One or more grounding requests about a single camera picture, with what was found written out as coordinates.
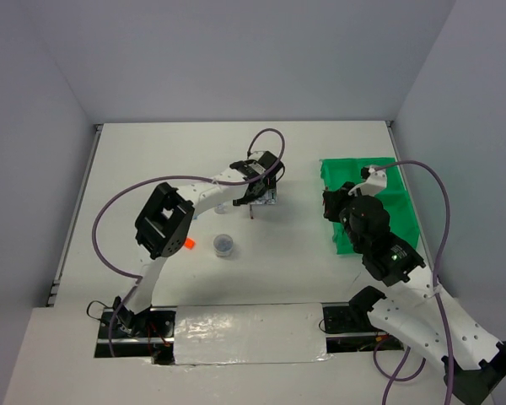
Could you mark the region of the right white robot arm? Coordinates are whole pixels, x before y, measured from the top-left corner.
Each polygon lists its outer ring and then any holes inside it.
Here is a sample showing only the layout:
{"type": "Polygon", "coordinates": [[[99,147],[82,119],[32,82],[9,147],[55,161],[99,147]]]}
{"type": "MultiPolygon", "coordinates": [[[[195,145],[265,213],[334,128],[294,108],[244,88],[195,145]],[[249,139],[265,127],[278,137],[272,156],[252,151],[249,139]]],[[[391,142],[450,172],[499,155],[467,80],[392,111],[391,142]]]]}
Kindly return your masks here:
{"type": "Polygon", "coordinates": [[[374,279],[350,300],[350,321],[376,327],[418,352],[464,404],[481,404],[506,376],[506,341],[483,329],[402,238],[376,197],[347,182],[323,192],[324,217],[339,223],[374,279]]]}

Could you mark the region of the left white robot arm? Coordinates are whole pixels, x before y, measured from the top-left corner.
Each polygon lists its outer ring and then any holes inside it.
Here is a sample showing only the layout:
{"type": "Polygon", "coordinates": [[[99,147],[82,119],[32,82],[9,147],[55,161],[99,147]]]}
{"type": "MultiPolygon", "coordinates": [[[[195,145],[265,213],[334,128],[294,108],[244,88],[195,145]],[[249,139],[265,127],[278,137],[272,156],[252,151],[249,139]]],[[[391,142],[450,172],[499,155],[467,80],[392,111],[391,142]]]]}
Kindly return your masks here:
{"type": "Polygon", "coordinates": [[[140,279],[128,299],[115,298],[118,327],[131,337],[146,331],[155,284],[167,259],[185,245],[196,216],[225,203],[253,203],[276,185],[282,170],[284,164],[274,154],[255,152],[206,181],[178,187],[158,184],[135,221],[140,279]]]}

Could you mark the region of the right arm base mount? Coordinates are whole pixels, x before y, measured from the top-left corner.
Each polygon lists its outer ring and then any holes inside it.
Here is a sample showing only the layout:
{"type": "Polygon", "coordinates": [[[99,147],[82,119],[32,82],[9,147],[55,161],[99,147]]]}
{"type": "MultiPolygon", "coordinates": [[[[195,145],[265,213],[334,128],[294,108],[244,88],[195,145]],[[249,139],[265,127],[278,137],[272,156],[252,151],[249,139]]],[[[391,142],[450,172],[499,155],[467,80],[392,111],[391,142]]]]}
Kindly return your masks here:
{"type": "Polygon", "coordinates": [[[323,316],[318,328],[325,334],[328,354],[348,354],[373,352],[377,345],[381,351],[400,351],[403,344],[389,337],[388,333],[372,327],[366,321],[361,322],[349,304],[327,303],[322,305],[323,316]]]}

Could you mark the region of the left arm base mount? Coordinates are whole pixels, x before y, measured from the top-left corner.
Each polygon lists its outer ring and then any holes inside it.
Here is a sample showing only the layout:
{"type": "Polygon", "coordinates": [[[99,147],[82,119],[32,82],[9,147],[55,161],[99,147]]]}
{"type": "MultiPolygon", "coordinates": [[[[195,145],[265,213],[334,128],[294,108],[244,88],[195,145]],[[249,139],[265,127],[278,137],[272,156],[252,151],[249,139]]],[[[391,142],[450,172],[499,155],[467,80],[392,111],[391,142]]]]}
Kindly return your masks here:
{"type": "Polygon", "coordinates": [[[144,358],[153,365],[173,365],[175,340],[175,307],[153,307],[142,321],[143,327],[135,332],[127,329],[119,320],[109,333],[112,308],[100,300],[92,300],[86,307],[86,315],[98,322],[94,357],[144,358]]]}

